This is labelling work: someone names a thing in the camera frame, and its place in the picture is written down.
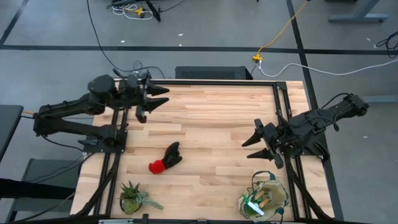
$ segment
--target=red object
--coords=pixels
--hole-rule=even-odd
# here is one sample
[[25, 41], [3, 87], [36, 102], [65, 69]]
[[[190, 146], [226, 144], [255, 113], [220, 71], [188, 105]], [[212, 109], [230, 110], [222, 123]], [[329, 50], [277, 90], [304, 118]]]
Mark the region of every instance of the red object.
[[149, 164], [149, 171], [151, 171], [153, 174], [159, 174], [164, 170], [166, 170], [166, 167], [164, 167], [162, 160], [158, 160], [154, 163]]

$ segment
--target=succulent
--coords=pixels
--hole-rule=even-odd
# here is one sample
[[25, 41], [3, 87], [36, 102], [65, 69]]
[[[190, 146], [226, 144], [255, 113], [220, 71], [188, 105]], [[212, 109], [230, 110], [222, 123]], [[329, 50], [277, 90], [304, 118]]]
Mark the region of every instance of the succulent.
[[133, 186], [131, 181], [129, 181], [128, 187], [122, 183], [123, 192], [120, 194], [120, 198], [123, 200], [122, 208], [126, 215], [132, 215], [139, 209], [141, 204], [150, 205], [157, 209], [163, 210], [163, 206], [151, 199], [146, 198], [149, 195], [148, 192], [138, 191], [138, 186], [139, 183], [136, 186]]

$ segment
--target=wooden table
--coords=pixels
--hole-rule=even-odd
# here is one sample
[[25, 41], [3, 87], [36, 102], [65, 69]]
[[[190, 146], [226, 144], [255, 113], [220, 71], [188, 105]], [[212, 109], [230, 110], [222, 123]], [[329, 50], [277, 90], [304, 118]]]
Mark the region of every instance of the wooden table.
[[[169, 97], [170, 101], [148, 114], [146, 124], [138, 123], [135, 110], [130, 110], [127, 146], [119, 165], [112, 218], [131, 218], [119, 207], [121, 183], [129, 180], [133, 184], [139, 182], [142, 191], [149, 192], [151, 199], [164, 206], [163, 210], [143, 206], [133, 218], [148, 213], [149, 218], [156, 219], [244, 220], [238, 211], [238, 198], [250, 186], [253, 173], [259, 170], [274, 173], [289, 191], [285, 168], [277, 169], [274, 161], [246, 158], [263, 149], [264, 143], [241, 147], [253, 134], [256, 118], [261, 118], [264, 124], [278, 123], [273, 88], [261, 86], [265, 82], [259, 81], [228, 81], [230, 85], [210, 82], [212, 85], [197, 85], [205, 82], [174, 80], [173, 85], [162, 85], [170, 92], [161, 97]], [[303, 83], [286, 84], [293, 116], [308, 110]], [[286, 116], [283, 97], [280, 102]], [[94, 125], [109, 124], [112, 114], [112, 110], [106, 110], [96, 116]], [[180, 142], [183, 160], [160, 175], [150, 173], [149, 163], [161, 159], [166, 147], [175, 141]], [[103, 157], [104, 154], [96, 154], [83, 164], [71, 213], [79, 211], [96, 190]], [[308, 191], [333, 216], [321, 160], [315, 156], [302, 156], [301, 160]], [[296, 194], [300, 216], [304, 217], [297, 188]], [[107, 196], [105, 190], [100, 213], [104, 213]], [[285, 208], [284, 220], [294, 220], [291, 203]]]

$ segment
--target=red toy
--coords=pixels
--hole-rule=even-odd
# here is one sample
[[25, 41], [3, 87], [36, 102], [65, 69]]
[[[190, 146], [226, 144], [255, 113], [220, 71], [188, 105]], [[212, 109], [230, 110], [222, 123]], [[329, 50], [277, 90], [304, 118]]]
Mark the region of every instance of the red toy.
[[179, 142], [171, 144], [166, 149], [163, 159], [149, 164], [149, 171], [151, 171], [153, 174], [159, 174], [164, 170], [173, 167], [175, 164], [178, 164], [182, 160], [180, 152], [178, 151], [179, 145]]

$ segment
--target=yellow cable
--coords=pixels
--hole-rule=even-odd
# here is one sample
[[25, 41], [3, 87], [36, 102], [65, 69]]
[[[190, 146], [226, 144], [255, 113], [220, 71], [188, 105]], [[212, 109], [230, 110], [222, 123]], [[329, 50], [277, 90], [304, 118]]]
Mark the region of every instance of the yellow cable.
[[282, 28], [282, 30], [278, 33], [278, 35], [276, 35], [276, 37], [274, 38], [274, 40], [272, 40], [271, 42], [269, 42], [268, 44], [262, 46], [259, 51], [257, 52], [257, 54], [253, 57], [254, 60], [261, 60], [261, 56], [260, 56], [260, 51], [270, 45], [272, 45], [277, 39], [278, 37], [283, 33], [283, 31], [285, 31], [287, 25], [290, 24], [290, 22], [292, 22], [292, 20], [301, 12], [301, 10], [304, 8], [304, 6], [307, 4], [307, 1], [304, 2], [303, 6], [296, 12], [296, 14], [294, 14], [294, 16], [292, 16], [292, 18], [289, 19], [289, 21], [287, 21], [286, 25]]
[[23, 111], [23, 113], [27, 113], [27, 114], [35, 114], [33, 111]]

